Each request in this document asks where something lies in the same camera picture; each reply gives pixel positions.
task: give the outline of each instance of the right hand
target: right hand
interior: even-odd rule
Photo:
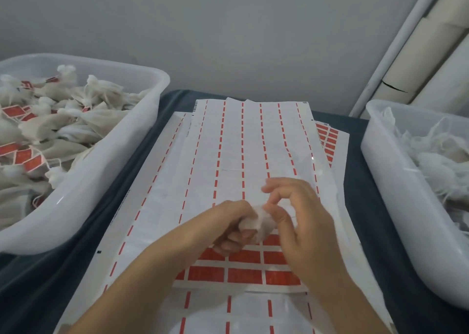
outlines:
[[[277,223],[283,254],[293,273],[312,291],[327,291],[349,278],[335,233],[334,220],[309,183],[292,178],[267,178],[262,191],[270,193],[263,206]],[[296,211],[290,215],[278,205],[288,198]]]

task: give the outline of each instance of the white wall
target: white wall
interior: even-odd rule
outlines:
[[[416,0],[0,0],[0,59],[161,68],[169,89],[348,113]]]

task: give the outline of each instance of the tablecloth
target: tablecloth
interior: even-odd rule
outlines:
[[[225,97],[190,90],[172,91],[161,97],[157,122],[69,241],[39,255],[0,254],[0,333],[53,332],[170,116],[175,111],[191,112],[195,100],[204,98]],[[310,106],[314,109],[314,100]],[[469,312],[439,299],[413,270],[360,150],[368,122],[314,111],[313,116],[350,134],[345,203],[398,332],[467,333]]]

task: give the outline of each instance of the white plastic bin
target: white plastic bin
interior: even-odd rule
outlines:
[[[469,119],[372,100],[362,152],[407,254],[422,281],[449,303],[469,309],[469,246],[381,112],[391,107],[400,132],[425,136],[442,117],[451,133],[469,140]]]
[[[95,75],[123,86],[126,92],[152,89],[38,209],[0,231],[0,251],[37,254],[73,236],[155,123],[160,94],[169,84],[168,74],[155,68],[49,53],[0,61],[0,75],[25,80],[51,77],[58,65],[74,65],[80,85],[86,84],[88,75]]]

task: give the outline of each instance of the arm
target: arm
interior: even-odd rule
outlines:
[[[270,178],[262,190],[270,193],[264,209],[277,223],[283,254],[329,314],[338,334],[389,334],[342,260],[331,215],[311,186],[302,180]],[[279,200],[290,199],[298,226]]]
[[[214,244],[228,255],[251,241],[237,232],[242,217],[256,217],[246,201],[226,201],[192,218],[146,248],[73,325],[68,334],[144,333],[176,275]]]

